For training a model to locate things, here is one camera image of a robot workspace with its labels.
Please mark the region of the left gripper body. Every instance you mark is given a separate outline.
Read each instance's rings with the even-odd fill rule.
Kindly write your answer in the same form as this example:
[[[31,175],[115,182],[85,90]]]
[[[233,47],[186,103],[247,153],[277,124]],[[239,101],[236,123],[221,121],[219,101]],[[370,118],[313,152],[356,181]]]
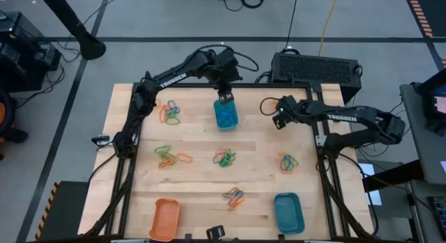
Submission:
[[[212,71],[212,84],[219,94],[230,93],[230,83],[242,79],[236,65],[228,65]]]

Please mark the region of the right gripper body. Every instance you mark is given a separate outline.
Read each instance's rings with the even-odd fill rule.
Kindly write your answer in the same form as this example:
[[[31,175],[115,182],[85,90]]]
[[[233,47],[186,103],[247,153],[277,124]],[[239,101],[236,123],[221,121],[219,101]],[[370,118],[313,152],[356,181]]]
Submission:
[[[296,118],[299,114],[298,103],[292,95],[283,96],[279,100],[278,106],[279,112],[289,118]]]

